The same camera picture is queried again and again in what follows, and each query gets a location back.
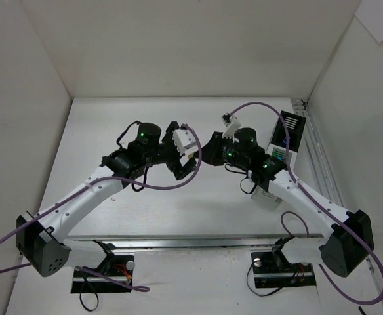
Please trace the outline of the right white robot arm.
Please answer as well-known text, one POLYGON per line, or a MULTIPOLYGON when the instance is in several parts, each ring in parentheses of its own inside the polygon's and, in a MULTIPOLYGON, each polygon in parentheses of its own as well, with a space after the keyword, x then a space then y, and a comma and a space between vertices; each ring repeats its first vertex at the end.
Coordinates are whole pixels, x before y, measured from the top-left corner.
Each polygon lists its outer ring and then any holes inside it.
POLYGON ((256 141, 256 131, 240 128, 236 138, 223 138, 214 132, 202 148, 203 162, 213 166, 230 164, 249 174, 251 181, 291 205, 300 216, 319 229, 318 240, 281 238, 272 250, 272 263, 279 270, 293 264, 323 264, 340 277, 349 276, 367 258, 362 246, 374 248, 371 220, 362 210, 351 212, 291 178, 285 163, 265 153, 256 141))

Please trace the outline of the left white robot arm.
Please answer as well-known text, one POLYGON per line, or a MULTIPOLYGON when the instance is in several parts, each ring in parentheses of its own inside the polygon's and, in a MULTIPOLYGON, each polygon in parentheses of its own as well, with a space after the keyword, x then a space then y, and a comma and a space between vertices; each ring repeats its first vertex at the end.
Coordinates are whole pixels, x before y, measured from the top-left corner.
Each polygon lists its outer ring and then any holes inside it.
POLYGON ((181 186, 196 176, 200 163, 190 158, 182 164, 186 150, 201 144, 193 129, 173 121, 163 132, 153 123, 139 123, 136 138, 126 147, 104 156, 99 167, 70 195, 35 216, 16 220, 19 252, 42 277, 63 267, 86 267, 103 276, 113 266, 113 247, 98 240, 75 241, 68 234, 103 201, 127 188, 139 185, 139 177, 164 164, 181 186))

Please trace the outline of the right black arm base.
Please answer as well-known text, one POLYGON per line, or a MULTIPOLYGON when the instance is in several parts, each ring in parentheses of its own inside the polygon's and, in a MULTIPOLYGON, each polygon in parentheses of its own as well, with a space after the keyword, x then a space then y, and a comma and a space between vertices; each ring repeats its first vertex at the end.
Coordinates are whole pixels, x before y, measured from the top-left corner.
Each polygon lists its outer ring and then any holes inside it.
POLYGON ((290 263, 281 249, 291 237, 279 238, 273 245, 251 251, 246 285, 256 295, 267 297, 282 289, 315 287, 317 281, 310 264, 290 263))

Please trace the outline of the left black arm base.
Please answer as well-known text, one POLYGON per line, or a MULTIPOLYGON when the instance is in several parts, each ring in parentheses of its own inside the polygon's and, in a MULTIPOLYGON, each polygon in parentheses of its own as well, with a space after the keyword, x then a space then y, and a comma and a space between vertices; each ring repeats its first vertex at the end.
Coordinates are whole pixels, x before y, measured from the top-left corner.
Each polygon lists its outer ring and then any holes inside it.
MULTIPOLYGON (((133 277, 134 255, 132 253, 116 253, 116 246, 112 243, 96 241, 107 253, 107 257, 93 271, 113 278, 118 282, 131 285, 133 277)), ((76 293, 130 293, 132 289, 109 282, 103 278, 82 271, 73 271, 71 294, 76 293)))

